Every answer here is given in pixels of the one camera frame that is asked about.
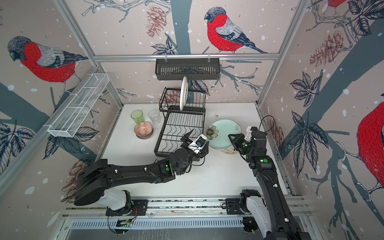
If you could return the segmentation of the white plate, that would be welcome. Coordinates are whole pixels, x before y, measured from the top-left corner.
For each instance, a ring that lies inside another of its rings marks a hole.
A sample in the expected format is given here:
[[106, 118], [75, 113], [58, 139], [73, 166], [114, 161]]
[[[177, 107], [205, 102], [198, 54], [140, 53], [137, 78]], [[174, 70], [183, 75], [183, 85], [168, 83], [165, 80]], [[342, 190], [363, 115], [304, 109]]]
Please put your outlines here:
[[239, 152], [233, 147], [227, 147], [225, 149], [221, 149], [221, 151], [225, 154], [233, 155], [233, 154], [238, 154]]
[[182, 80], [182, 87], [180, 92], [180, 110], [181, 111], [186, 106], [187, 97], [188, 97], [188, 78], [187, 76], [184, 76]]

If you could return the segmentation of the pale green plate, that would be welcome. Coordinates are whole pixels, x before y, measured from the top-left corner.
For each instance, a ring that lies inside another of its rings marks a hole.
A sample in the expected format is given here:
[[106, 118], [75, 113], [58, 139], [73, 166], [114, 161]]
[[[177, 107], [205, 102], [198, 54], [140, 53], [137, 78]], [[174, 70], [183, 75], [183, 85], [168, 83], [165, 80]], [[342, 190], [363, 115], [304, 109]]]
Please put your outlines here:
[[229, 135], [240, 134], [241, 127], [232, 120], [218, 120], [206, 129], [205, 136], [210, 142], [210, 147], [224, 150], [232, 146]]

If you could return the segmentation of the clear drinking glass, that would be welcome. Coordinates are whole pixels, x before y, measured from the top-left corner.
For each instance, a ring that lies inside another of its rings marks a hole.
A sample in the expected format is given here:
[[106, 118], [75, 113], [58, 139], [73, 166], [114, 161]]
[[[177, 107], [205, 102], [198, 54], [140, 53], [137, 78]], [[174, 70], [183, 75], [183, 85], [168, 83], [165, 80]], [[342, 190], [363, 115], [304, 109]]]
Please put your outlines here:
[[156, 109], [150, 110], [148, 116], [155, 125], [158, 125], [162, 120], [160, 111]]

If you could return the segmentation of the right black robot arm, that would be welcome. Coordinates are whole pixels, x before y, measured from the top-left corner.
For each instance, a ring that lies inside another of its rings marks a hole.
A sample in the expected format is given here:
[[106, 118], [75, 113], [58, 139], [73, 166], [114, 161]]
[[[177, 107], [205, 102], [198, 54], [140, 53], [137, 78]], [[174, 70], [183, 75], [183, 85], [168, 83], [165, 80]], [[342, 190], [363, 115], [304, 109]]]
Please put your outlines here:
[[262, 193], [242, 190], [240, 208], [250, 213], [259, 227], [264, 240], [310, 240], [292, 215], [279, 184], [277, 168], [267, 155], [267, 133], [249, 127], [248, 133], [229, 134], [234, 150], [248, 163]]

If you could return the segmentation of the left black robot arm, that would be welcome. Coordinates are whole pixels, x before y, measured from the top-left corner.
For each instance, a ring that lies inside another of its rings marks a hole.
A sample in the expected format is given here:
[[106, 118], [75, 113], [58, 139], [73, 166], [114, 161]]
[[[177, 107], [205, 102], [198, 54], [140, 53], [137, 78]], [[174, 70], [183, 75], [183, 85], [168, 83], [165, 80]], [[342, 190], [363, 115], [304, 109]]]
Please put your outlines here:
[[194, 161], [204, 159], [209, 153], [209, 141], [200, 135], [192, 141], [190, 133], [182, 136], [182, 145], [162, 160], [142, 166], [118, 166], [101, 159], [78, 173], [74, 194], [75, 206], [94, 203], [110, 210], [129, 210], [132, 202], [128, 191], [119, 191], [117, 186], [138, 183], [162, 184], [173, 181], [189, 171]]

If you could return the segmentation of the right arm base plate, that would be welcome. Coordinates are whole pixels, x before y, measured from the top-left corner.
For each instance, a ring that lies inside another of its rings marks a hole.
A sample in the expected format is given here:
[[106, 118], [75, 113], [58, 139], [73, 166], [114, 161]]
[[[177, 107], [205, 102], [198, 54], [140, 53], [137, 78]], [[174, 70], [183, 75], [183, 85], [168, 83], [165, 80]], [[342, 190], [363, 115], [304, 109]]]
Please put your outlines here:
[[228, 215], [254, 215], [268, 214], [268, 208], [265, 206], [261, 197], [251, 196], [245, 200], [226, 199], [221, 204], [221, 208], [226, 210]]

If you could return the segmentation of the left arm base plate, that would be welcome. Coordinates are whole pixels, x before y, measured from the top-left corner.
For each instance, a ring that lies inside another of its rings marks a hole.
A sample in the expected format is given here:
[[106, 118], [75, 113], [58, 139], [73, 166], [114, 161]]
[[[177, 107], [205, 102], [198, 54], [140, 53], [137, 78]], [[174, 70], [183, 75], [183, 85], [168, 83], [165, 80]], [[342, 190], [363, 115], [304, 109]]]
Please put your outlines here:
[[119, 210], [107, 209], [107, 217], [120, 217], [120, 216], [144, 216], [148, 207], [148, 200], [131, 200], [131, 203]]

